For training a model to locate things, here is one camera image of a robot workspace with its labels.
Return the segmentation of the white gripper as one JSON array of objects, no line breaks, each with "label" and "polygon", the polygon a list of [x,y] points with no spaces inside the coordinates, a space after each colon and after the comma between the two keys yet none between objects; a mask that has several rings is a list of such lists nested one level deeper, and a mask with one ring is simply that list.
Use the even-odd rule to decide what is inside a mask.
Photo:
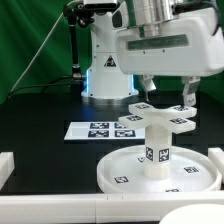
[{"label": "white gripper", "polygon": [[116,34],[118,63],[125,74],[140,75],[146,100],[156,90],[153,76],[185,76],[183,102],[196,104],[200,77],[224,70],[224,37],[213,8],[182,13],[162,25],[162,35],[141,38],[138,28]]}]

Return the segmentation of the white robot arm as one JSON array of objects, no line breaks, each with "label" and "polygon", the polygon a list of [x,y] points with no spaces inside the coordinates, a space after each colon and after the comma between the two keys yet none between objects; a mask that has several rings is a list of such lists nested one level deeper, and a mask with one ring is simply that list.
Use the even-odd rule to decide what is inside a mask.
[{"label": "white robot arm", "polygon": [[179,76],[183,103],[196,104],[202,77],[224,71],[220,12],[211,0],[83,0],[94,14],[87,91],[97,99],[146,92],[155,76]]}]

